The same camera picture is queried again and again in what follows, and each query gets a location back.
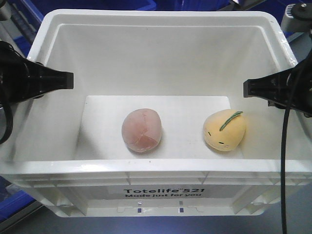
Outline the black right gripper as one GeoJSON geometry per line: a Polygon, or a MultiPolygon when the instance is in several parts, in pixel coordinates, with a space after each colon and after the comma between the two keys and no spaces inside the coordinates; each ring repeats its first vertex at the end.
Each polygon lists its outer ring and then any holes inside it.
{"type": "Polygon", "coordinates": [[[312,53],[295,67],[243,83],[243,97],[257,97],[269,106],[286,107],[312,116],[312,53]]]}

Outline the grey robot arm joint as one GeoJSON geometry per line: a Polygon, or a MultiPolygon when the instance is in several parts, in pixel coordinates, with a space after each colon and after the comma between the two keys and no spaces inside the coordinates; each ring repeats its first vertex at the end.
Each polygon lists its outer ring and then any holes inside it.
{"type": "Polygon", "coordinates": [[[312,4],[296,3],[287,5],[281,29],[284,32],[307,32],[312,28],[312,4]]]}

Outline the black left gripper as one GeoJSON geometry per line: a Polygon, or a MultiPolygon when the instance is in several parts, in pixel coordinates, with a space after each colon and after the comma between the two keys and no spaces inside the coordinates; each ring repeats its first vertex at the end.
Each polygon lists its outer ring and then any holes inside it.
{"type": "Polygon", "coordinates": [[[74,88],[72,72],[57,71],[32,62],[14,47],[0,42],[0,103],[20,103],[49,92],[74,88]]]}

